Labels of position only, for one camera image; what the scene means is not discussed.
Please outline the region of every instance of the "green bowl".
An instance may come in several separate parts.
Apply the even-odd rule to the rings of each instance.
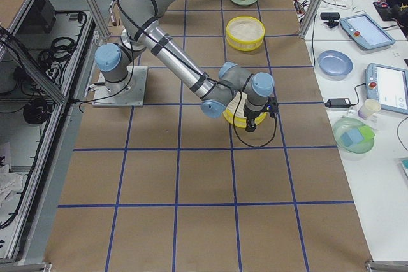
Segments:
[[[357,119],[344,117],[339,119],[333,126],[334,138],[337,142],[337,145],[344,150],[350,151],[352,153],[367,153],[374,146],[374,139],[367,140],[361,143],[356,143],[351,146],[345,146],[341,136],[354,128],[363,127],[365,124]]]

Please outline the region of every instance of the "blue sponge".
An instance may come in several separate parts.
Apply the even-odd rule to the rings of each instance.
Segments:
[[[364,140],[364,136],[357,128],[345,132],[340,138],[346,147],[361,143]]]

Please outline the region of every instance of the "beige cup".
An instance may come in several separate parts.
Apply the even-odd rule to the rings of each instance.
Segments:
[[[360,116],[363,119],[366,119],[372,114],[377,113],[380,110],[381,110],[381,104],[379,104],[377,100],[367,99],[366,101],[364,101],[363,105],[358,110],[358,116]]]

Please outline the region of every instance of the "yellow container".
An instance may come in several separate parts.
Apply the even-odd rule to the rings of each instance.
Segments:
[[[235,122],[234,125],[236,127],[241,127],[242,129],[245,129],[247,127],[247,119],[244,116],[244,104],[245,100],[247,99],[247,94],[244,92],[242,93],[242,99],[240,104],[238,105],[238,102],[240,100],[240,93],[238,93],[235,98],[229,103],[225,111],[222,113],[224,115],[224,118],[230,123],[233,124],[233,119],[234,119],[234,112],[237,109],[237,113],[235,114]],[[266,113],[260,114],[258,117],[255,119],[255,124],[258,125],[260,124],[266,117]]]
[[[239,16],[231,19],[226,27],[227,43],[240,51],[252,51],[262,45],[265,27],[256,18]]]

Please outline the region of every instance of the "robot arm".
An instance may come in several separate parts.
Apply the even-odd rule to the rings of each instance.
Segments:
[[[201,109],[209,117],[221,116],[238,91],[247,94],[244,108],[247,131],[255,129],[253,121],[261,112],[268,111],[271,115],[276,112],[270,107],[274,86],[271,75],[254,75],[227,62],[219,72],[220,80],[213,80],[160,28],[158,19],[174,0],[116,2],[126,30],[115,44],[103,45],[95,54],[96,64],[113,92],[126,84],[126,78],[129,78],[126,66],[131,59],[147,48],[202,100]]]

